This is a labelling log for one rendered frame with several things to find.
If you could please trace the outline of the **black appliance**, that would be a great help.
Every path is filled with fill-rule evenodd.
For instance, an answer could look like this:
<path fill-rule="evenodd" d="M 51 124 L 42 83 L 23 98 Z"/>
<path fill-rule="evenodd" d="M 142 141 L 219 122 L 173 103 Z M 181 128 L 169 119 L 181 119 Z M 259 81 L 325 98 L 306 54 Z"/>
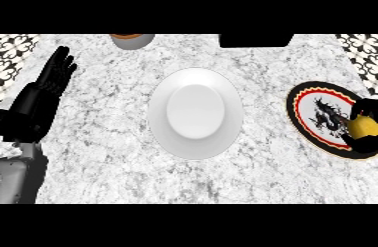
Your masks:
<path fill-rule="evenodd" d="M 285 47 L 293 34 L 222 34 L 219 38 L 222 48 Z"/>

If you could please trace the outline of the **grey pot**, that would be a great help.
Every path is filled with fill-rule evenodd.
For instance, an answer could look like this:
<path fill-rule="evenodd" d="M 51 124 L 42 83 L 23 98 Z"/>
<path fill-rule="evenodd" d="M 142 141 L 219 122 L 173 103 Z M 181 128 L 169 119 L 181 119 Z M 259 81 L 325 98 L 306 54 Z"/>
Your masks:
<path fill-rule="evenodd" d="M 153 42 L 154 37 L 154 34 L 111 35 L 116 46 L 125 50 L 138 50 L 144 48 Z"/>

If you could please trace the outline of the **black rimmed dragon plate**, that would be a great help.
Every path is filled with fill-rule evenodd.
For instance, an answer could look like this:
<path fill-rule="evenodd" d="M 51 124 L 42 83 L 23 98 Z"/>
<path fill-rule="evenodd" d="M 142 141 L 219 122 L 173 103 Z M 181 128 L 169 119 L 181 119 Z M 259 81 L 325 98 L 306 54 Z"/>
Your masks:
<path fill-rule="evenodd" d="M 350 159 L 368 159 L 378 152 L 359 153 L 346 144 L 347 121 L 361 97 L 342 86 L 321 81 L 299 84 L 287 97 L 287 113 L 293 125 L 312 144 L 330 154 Z"/>

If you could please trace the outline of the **white oval plate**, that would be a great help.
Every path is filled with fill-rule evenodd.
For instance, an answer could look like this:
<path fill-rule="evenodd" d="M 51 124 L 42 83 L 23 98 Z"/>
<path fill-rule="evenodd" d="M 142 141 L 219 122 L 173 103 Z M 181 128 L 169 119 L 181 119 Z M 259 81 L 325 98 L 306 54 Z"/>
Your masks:
<path fill-rule="evenodd" d="M 172 73 L 156 87 L 148 124 L 161 147 L 201 160 L 228 150 L 243 129 L 241 96 L 228 78 L 204 68 Z"/>

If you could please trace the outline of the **yellow lemon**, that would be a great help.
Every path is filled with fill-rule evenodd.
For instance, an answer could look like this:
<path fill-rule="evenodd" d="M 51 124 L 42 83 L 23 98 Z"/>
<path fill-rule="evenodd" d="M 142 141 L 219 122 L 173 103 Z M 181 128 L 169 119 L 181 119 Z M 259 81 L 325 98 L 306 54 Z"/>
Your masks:
<path fill-rule="evenodd" d="M 370 116 L 359 115 L 355 120 L 347 121 L 347 130 L 353 139 L 378 136 L 378 123 Z"/>

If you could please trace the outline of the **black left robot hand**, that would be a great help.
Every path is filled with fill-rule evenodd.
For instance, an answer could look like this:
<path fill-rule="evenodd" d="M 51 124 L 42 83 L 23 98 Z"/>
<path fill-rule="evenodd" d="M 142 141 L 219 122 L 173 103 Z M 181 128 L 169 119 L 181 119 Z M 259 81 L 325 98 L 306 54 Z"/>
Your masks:
<path fill-rule="evenodd" d="M 76 69 L 70 48 L 60 46 L 37 80 L 26 85 L 11 108 L 0 109 L 0 136 L 5 142 L 39 143 L 48 135 Z"/>

